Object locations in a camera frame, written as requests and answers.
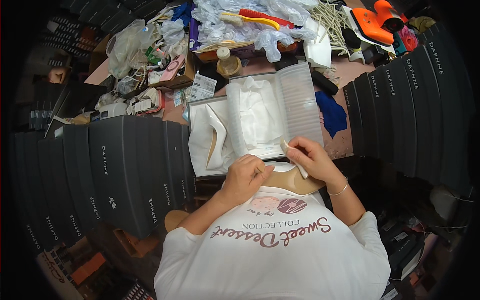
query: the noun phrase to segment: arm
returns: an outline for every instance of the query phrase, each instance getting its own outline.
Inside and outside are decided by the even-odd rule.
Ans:
[[[256,169],[264,171],[256,174]],[[228,168],[223,188],[177,227],[183,227],[192,234],[203,234],[221,215],[250,199],[273,169],[273,166],[265,167],[261,159],[250,154],[237,158]]]
[[[302,136],[296,136],[288,145],[295,149],[290,148],[287,157],[302,165],[310,176],[325,181],[329,194],[335,195],[343,191],[330,196],[335,216],[347,226],[360,220],[365,213],[363,204],[322,146]]]

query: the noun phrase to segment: yellow brush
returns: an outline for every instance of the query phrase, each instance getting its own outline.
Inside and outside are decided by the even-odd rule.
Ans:
[[[220,20],[232,23],[236,26],[242,26],[243,22],[257,22],[272,26],[276,30],[280,30],[280,25],[277,22],[265,18],[249,18],[239,14],[223,12],[220,15]]]

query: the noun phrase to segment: donut graphic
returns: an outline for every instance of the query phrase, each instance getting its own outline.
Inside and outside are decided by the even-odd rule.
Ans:
[[[307,207],[307,203],[298,198],[287,198],[280,201],[277,209],[284,214],[294,214]]]
[[[280,200],[278,198],[272,197],[272,196],[267,196],[267,197],[255,197],[252,199],[252,202],[250,204],[255,207],[256,211],[259,212],[268,212],[274,210],[277,206]]]

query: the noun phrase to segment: bracelet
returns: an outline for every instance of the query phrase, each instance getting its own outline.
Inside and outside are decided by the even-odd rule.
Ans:
[[[347,180],[347,183],[345,184],[345,187],[343,188],[342,191],[340,191],[339,193],[336,193],[336,194],[330,194],[327,190],[327,193],[330,195],[330,196],[338,196],[340,195],[341,193],[343,193],[346,189],[347,189],[347,186],[348,186],[348,178],[345,176],[345,179]]]

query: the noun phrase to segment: blue cloth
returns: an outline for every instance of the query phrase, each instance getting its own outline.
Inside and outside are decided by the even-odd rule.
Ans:
[[[180,5],[173,9],[173,16],[172,21],[176,21],[178,19],[182,19],[183,26],[187,26],[190,23],[190,3],[185,2],[184,4]]]
[[[338,131],[347,129],[347,114],[332,96],[320,91],[315,92],[315,99],[320,111],[324,114],[325,129],[332,138]]]

